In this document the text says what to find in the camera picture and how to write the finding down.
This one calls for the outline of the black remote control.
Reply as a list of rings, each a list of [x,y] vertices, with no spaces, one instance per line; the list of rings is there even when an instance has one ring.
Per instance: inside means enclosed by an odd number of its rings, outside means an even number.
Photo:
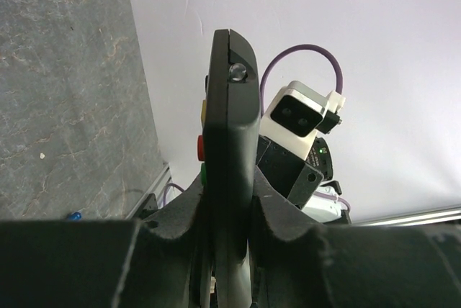
[[[202,138],[219,307],[251,306],[248,238],[260,117],[252,46],[234,30],[216,30]]]

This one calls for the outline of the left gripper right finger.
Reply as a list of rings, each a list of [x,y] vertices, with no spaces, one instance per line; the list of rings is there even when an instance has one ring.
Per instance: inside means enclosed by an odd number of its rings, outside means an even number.
[[[323,225],[254,175],[249,233],[259,307],[458,307],[460,228]]]

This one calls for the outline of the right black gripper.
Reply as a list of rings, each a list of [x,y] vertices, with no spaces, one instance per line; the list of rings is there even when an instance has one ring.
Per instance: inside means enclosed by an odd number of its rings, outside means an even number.
[[[314,191],[334,175],[327,142],[314,140],[306,159],[301,159],[276,142],[259,137],[256,165],[270,185],[297,208],[302,209]]]

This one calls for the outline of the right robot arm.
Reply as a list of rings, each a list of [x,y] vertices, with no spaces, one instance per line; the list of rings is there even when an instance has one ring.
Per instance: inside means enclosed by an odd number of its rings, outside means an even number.
[[[261,136],[256,164],[270,185],[304,214],[320,223],[349,224],[350,205],[341,197],[327,142],[317,137],[303,160]]]

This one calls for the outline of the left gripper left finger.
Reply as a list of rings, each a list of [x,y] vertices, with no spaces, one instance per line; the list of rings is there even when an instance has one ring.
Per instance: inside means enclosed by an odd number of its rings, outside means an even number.
[[[1,223],[3,307],[208,307],[202,183],[147,221]]]

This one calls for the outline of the blue battery near base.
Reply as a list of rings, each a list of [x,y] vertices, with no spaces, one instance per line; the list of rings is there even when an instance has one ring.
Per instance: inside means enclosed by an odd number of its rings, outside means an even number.
[[[74,212],[74,213],[71,213],[69,214],[67,217],[66,217],[66,220],[69,220],[69,221],[76,221],[76,220],[80,220],[82,218],[82,215],[80,212]]]

